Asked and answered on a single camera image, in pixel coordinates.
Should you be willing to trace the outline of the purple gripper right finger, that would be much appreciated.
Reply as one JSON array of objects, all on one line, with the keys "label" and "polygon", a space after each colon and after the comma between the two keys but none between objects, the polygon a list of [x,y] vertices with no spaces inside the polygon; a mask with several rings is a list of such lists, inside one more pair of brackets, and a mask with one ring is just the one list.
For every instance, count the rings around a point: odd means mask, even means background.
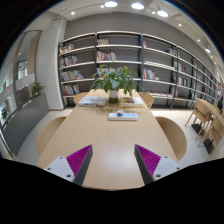
[{"label": "purple gripper right finger", "polygon": [[159,156],[140,145],[135,145],[134,155],[145,185],[180,170],[180,166],[169,156]]}]

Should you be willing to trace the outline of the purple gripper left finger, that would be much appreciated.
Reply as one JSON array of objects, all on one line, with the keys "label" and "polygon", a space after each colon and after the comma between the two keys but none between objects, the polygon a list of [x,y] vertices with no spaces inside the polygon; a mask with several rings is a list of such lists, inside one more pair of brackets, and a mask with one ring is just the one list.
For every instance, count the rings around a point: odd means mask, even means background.
[{"label": "purple gripper left finger", "polygon": [[92,156],[92,146],[88,145],[67,157],[57,157],[45,168],[45,171],[81,186]]}]

